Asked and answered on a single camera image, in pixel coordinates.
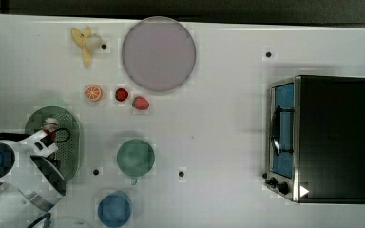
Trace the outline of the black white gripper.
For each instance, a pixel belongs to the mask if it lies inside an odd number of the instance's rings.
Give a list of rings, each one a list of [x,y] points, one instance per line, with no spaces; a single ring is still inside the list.
[[[49,157],[58,150],[55,141],[44,130],[34,133],[20,143],[29,153],[41,157]]]

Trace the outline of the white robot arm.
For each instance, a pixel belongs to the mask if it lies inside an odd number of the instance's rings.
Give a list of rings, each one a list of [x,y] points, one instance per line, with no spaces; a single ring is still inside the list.
[[[43,130],[0,134],[0,228],[50,226],[50,210],[66,194],[65,177],[49,159],[57,150]]]

